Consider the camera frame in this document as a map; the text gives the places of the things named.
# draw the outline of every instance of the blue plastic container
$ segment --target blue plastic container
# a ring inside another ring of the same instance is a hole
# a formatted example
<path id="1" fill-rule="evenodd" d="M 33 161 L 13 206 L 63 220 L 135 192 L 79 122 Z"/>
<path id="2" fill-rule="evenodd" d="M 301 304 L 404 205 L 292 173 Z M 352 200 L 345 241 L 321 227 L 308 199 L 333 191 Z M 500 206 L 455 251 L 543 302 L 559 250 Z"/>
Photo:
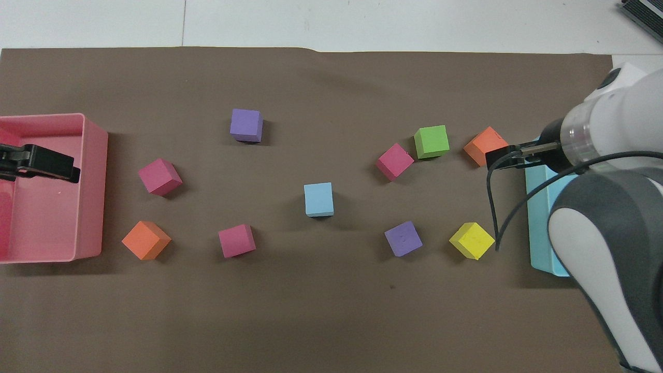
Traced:
<path id="1" fill-rule="evenodd" d="M 545 165 L 525 169 L 527 193 L 555 175 L 557 173 Z M 568 277 L 569 273 L 564 269 L 550 245 L 550 239 L 548 238 L 548 216 L 550 215 L 552 204 L 564 187 L 575 177 L 576 175 L 569 175 L 561 178 L 556 183 L 541 190 L 527 202 L 527 216 L 530 228 L 530 262 L 532 263 L 532 267 L 550 272 L 559 277 Z"/>

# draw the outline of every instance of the pink plastic container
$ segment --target pink plastic container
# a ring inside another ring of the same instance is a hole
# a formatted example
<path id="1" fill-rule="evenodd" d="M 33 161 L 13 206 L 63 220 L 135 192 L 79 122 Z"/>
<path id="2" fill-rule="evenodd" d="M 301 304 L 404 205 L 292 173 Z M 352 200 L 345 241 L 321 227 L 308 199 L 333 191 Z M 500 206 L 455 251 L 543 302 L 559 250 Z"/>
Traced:
<path id="1" fill-rule="evenodd" d="M 0 143 L 74 158 L 80 181 L 0 180 L 0 263 L 72 261 L 101 253 L 108 133 L 83 114 L 0 117 Z"/>

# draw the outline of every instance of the purple cube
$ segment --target purple cube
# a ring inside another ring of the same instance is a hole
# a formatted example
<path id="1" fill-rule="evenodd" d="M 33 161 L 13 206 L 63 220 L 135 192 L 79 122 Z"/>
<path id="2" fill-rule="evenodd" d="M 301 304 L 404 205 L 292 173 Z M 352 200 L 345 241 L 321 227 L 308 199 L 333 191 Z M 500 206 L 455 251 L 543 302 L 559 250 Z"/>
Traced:
<path id="1" fill-rule="evenodd" d="M 412 222 L 405 222 L 385 232 L 389 246 L 395 256 L 403 256 L 422 247 L 421 239 Z"/>
<path id="2" fill-rule="evenodd" d="M 263 138 L 263 116 L 257 110 L 233 109 L 230 135 L 237 141 L 259 143 Z"/>

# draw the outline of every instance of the cable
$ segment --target cable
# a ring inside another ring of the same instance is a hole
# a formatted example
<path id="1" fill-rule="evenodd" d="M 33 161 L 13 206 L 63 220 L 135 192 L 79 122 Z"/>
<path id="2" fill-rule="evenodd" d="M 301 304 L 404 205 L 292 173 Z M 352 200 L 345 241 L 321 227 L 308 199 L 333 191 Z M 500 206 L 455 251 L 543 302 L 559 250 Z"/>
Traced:
<path id="1" fill-rule="evenodd" d="M 502 237 L 504 236 L 504 231 L 507 229 L 507 226 L 509 226 L 509 223 L 513 219 L 513 217 L 516 215 L 518 210 L 527 203 L 536 193 L 539 193 L 541 190 L 544 190 L 548 185 L 551 185 L 552 183 L 556 182 L 557 180 L 560 180 L 562 177 L 565 177 L 567 175 L 570 175 L 580 169 L 584 169 L 586 167 L 595 165 L 596 163 L 601 163 L 605 161 L 611 161 L 613 159 L 619 159 L 619 158 L 631 158 L 631 157 L 648 157 L 648 158 L 657 158 L 657 159 L 663 159 L 663 153 L 657 152 L 657 151 L 623 151 L 620 153 L 613 153 L 613 154 L 608 154 L 608 155 L 602 155 L 600 157 L 596 157 L 594 159 L 590 159 L 588 161 L 578 163 L 577 165 L 570 167 L 561 173 L 558 173 L 554 177 L 546 180 L 543 182 L 541 185 L 538 187 L 532 189 L 531 192 L 529 192 L 516 206 L 509 212 L 509 215 L 507 218 L 504 220 L 504 223 L 502 223 L 502 228 L 500 230 L 495 230 L 495 251 L 499 251 L 499 246 L 502 241 Z M 493 213 L 493 216 L 495 211 L 494 211 L 494 206 L 491 205 L 491 212 Z M 497 227 L 497 219 L 494 218 L 495 222 L 495 227 Z"/>
<path id="2" fill-rule="evenodd" d="M 493 189 L 491 188 L 491 176 L 493 171 L 497 169 L 504 161 L 507 161 L 513 158 L 515 155 L 522 155 L 522 151 L 514 150 L 510 153 L 507 153 L 503 157 L 497 159 L 489 168 L 488 175 L 486 176 L 486 189 L 488 190 L 488 203 L 491 206 L 491 217 L 493 218 L 493 230 L 497 236 L 498 226 L 497 226 L 497 213 L 495 212 L 495 201 L 493 200 Z"/>

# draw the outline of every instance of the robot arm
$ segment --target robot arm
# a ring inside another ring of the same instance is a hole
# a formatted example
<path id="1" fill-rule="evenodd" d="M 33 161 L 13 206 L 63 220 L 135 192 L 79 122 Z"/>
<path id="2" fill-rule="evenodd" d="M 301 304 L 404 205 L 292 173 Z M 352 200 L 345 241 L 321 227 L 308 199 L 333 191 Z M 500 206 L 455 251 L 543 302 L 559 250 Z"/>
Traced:
<path id="1" fill-rule="evenodd" d="M 586 173 L 556 200 L 548 233 L 627 372 L 661 373 L 663 170 Z"/>
<path id="2" fill-rule="evenodd" d="M 498 149 L 487 161 L 489 176 L 496 168 L 531 164 L 560 173 L 629 151 L 663 156 L 663 70 L 646 75 L 618 66 L 537 142 Z M 553 205 L 552 247 L 585 293 L 623 370 L 661 373 L 663 161 L 629 157 L 588 167 Z"/>

